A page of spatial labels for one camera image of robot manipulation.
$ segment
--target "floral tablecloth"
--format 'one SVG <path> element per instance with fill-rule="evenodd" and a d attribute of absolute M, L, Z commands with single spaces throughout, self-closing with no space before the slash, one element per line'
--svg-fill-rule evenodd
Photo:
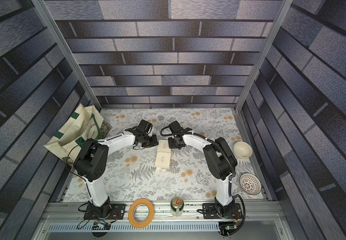
<path fill-rule="evenodd" d="M 107 137 L 137 126 L 144 119 L 153 124 L 158 139 L 167 139 L 161 137 L 160 129 L 177 120 L 179 123 L 186 122 L 195 132 L 206 137 L 223 137 L 231 149 L 236 141 L 241 140 L 230 108 L 103 109 L 101 115 L 113 127 Z M 105 190 L 110 200 L 170 200 L 174 196 L 180 196 L 184 200 L 214 198 L 217 193 L 216 180 L 208 170 L 204 153 L 191 146 L 172 151 L 170 169 L 154 166 L 157 147 L 133 150 L 132 146 L 128 146 L 110 154 L 103 174 Z M 262 199 L 261 193 L 249 195 L 241 189 L 239 177 L 243 173 L 254 172 L 249 159 L 237 160 L 237 176 L 233 178 L 232 194 Z M 87 199 L 84 181 L 77 176 L 73 177 L 63 202 L 85 202 Z"/>

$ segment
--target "green can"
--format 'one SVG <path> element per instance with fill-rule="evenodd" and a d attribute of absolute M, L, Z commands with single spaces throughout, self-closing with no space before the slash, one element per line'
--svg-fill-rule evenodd
<path fill-rule="evenodd" d="M 184 200 L 180 197 L 174 197 L 170 201 L 170 211 L 175 217 L 181 216 L 184 211 Z"/>

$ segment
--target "masking tape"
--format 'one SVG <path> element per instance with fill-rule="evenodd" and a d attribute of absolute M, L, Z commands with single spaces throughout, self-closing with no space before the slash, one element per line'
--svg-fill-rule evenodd
<path fill-rule="evenodd" d="M 134 215 L 133 215 L 136 208 L 140 205 L 146 205 L 148 207 L 148 210 L 149 210 L 148 217 L 143 222 L 138 222 L 137 220 L 135 220 Z M 153 204 L 151 203 L 151 201 L 149 201 L 148 199 L 144 199 L 144 198 L 136 200 L 130 206 L 129 211 L 128 211 L 128 220 L 129 220 L 130 224 L 135 228 L 144 228 L 144 227 L 148 226 L 151 223 L 151 221 L 153 220 L 153 217 L 154 217 Z"/>

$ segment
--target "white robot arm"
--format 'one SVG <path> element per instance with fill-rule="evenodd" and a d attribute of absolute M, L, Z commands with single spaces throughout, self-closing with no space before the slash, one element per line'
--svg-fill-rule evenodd
<path fill-rule="evenodd" d="M 210 172 L 216 178 L 216 209 L 220 216 L 228 216 L 234 205 L 231 196 L 231 178 L 235 176 L 234 168 L 237 165 L 236 158 L 223 138 L 208 139 L 194 132 L 191 129 L 183 129 L 175 121 L 168 126 L 172 134 L 162 136 L 174 136 L 168 139 L 171 149 L 190 145 L 203 151 Z M 93 140 L 90 144 L 84 144 L 74 162 L 77 173 L 85 180 L 90 195 L 87 209 L 92 210 L 98 218 L 105 218 L 110 213 L 110 199 L 103 185 L 103 172 L 106 167 L 107 156 L 114 151 L 133 144 L 141 143 L 142 147 L 153 147 L 158 145 L 155 134 L 152 134 L 151 123 L 142 120 L 137 127 L 126 129 L 122 134 L 114 137 Z"/>

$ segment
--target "ceramic bowl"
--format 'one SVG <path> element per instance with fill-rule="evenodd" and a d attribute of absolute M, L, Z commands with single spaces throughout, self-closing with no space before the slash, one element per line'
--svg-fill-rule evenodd
<path fill-rule="evenodd" d="M 239 158 L 248 158 L 252 156 L 252 147 L 246 142 L 240 141 L 236 142 L 233 146 L 234 154 Z"/>

